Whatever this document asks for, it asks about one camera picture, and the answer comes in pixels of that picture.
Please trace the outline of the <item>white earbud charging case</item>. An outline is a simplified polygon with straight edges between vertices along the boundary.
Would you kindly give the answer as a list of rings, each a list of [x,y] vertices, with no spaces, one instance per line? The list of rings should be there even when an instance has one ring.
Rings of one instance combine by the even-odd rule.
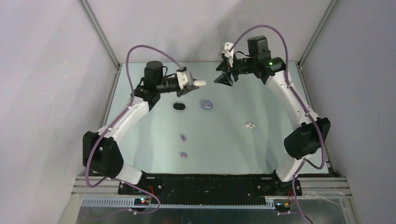
[[[192,83],[194,86],[201,87],[206,85],[205,80],[194,80]]]

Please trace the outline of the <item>black earbud charging case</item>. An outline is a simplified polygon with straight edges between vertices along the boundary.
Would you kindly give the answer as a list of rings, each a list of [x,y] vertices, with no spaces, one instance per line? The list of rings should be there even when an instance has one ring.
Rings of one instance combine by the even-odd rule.
[[[183,104],[183,103],[174,103],[174,104],[173,104],[173,108],[174,108],[175,110],[180,110],[180,111],[182,111],[182,110],[185,110],[185,109],[186,109],[186,106],[185,106],[185,104]]]

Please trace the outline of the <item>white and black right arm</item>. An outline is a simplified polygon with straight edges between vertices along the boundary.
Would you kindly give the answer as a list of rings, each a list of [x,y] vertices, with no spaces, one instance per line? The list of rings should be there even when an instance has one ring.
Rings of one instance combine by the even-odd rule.
[[[216,68],[221,75],[214,82],[232,86],[240,75],[253,74],[282,103],[293,131],[283,141],[286,155],[275,170],[277,179],[272,181],[271,187],[277,195],[284,195],[290,189],[289,181],[299,173],[301,164],[324,145],[331,123],[308,106],[286,70],[285,61],[271,56],[265,36],[249,38],[247,43],[248,55],[244,58],[237,58],[233,43],[223,44],[220,51],[223,60]]]

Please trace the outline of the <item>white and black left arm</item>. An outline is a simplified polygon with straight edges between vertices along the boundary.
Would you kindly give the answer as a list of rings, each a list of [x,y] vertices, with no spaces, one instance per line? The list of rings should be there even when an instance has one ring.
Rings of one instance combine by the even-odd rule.
[[[118,141],[126,137],[132,127],[153,109],[161,94],[175,92],[180,97],[206,85],[206,81],[193,78],[186,67],[167,76],[164,75],[164,67],[159,61],[148,62],[141,82],[117,116],[99,130],[83,135],[86,176],[94,171],[105,178],[130,183],[130,189],[136,194],[146,192],[148,182],[142,178],[144,172],[124,161]]]

